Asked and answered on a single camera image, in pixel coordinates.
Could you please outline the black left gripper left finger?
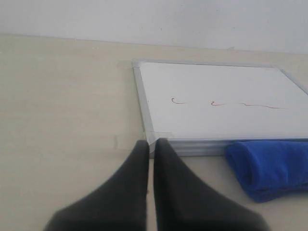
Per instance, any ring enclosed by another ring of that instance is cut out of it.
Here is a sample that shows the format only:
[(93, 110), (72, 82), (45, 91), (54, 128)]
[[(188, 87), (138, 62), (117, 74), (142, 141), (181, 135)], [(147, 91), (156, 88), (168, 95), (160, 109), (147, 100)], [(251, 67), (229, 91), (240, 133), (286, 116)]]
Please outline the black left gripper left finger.
[(122, 166), (103, 185), (57, 211), (46, 231), (144, 231), (149, 144), (137, 141)]

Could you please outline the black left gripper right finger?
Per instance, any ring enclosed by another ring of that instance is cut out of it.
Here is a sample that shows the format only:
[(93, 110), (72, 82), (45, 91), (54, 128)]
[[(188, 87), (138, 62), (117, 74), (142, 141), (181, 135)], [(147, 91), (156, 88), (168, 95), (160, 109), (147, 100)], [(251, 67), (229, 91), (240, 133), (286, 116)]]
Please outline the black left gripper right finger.
[(268, 231), (263, 217), (198, 178), (166, 139), (154, 153), (154, 199), (159, 231)]

